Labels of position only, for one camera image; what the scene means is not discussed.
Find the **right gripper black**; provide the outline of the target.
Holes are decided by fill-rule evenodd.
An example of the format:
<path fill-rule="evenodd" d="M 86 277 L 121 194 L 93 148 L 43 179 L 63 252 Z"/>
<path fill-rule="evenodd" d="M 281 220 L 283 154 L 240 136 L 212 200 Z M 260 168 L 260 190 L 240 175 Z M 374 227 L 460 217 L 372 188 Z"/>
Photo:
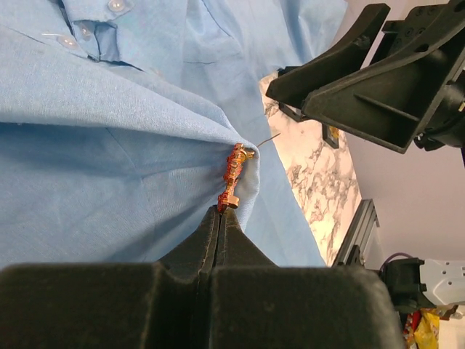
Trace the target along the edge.
<path fill-rule="evenodd" d="M 266 96 L 294 108 L 306 99 L 311 119 L 398 153 L 411 143 L 463 148 L 464 2 L 420 5 L 387 22 L 386 58 L 358 71 L 389 11 L 367 5 L 330 49 L 281 70 Z"/>

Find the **black brooch box red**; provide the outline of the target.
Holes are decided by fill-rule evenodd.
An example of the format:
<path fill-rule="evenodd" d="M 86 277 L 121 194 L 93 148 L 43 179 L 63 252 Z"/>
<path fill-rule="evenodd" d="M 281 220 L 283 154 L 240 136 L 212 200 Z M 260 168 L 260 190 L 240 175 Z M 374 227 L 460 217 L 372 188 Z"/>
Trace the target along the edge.
<path fill-rule="evenodd" d="M 281 77 L 282 75 L 288 73 L 289 71 L 292 71 L 295 69 L 296 66 L 287 66 L 285 68 L 281 68 L 278 70 L 278 77 Z M 285 103 L 278 103 L 278 107 L 281 112 L 286 114 L 289 118 L 293 119 L 296 122 L 301 122 L 302 121 L 302 112 L 300 109 L 292 107 L 290 105 L 286 105 Z"/>

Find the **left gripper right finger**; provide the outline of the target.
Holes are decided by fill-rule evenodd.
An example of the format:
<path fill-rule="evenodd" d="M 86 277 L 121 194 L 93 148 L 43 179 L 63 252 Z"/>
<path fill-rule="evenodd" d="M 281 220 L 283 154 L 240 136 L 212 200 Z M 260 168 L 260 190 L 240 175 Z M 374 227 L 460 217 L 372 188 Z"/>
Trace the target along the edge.
<path fill-rule="evenodd" d="M 402 348 L 387 288 L 370 270 L 279 268 L 233 211 L 209 212 L 216 237 L 210 348 Z"/>

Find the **red orange leaf brooch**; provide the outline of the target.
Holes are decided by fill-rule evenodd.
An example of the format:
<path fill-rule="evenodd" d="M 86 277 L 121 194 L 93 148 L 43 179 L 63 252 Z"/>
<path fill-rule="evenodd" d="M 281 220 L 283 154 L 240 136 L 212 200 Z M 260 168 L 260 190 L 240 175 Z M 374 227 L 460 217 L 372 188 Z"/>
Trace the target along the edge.
<path fill-rule="evenodd" d="M 258 155 L 252 148 L 247 148 L 243 143 L 236 143 L 226 158 L 226 170 L 223 175 L 225 189 L 217 198 L 217 211 L 223 214 L 226 209 L 237 209 L 240 199 L 235 195 L 235 188 L 239 182 L 240 174 L 247 161 L 258 162 Z"/>

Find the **black brooch box yellow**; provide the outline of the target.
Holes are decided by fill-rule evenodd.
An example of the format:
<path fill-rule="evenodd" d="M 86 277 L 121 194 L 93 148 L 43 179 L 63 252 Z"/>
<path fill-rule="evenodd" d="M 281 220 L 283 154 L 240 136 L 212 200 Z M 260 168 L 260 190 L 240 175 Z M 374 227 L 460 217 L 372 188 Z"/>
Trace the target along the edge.
<path fill-rule="evenodd" d="M 333 149 L 339 148 L 339 129 L 327 124 L 322 125 L 323 140 Z"/>

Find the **light blue button shirt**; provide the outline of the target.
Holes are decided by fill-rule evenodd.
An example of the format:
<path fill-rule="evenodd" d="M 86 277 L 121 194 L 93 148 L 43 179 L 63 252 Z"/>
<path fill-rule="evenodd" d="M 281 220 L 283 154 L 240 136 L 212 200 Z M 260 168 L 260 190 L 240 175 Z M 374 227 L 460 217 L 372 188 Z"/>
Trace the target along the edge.
<path fill-rule="evenodd" d="M 324 260 L 259 82 L 324 52 L 345 1 L 3 1 L 1 265 L 153 262 L 222 192 L 234 145 L 247 236 Z"/>

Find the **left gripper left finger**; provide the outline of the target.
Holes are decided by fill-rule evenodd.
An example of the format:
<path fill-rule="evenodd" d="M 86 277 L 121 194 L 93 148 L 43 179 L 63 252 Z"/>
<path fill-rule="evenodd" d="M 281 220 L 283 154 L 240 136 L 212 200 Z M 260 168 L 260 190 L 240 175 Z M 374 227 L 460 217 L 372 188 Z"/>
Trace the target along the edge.
<path fill-rule="evenodd" d="M 221 217 L 157 262 L 28 263 L 1 272 L 3 348 L 206 348 Z"/>

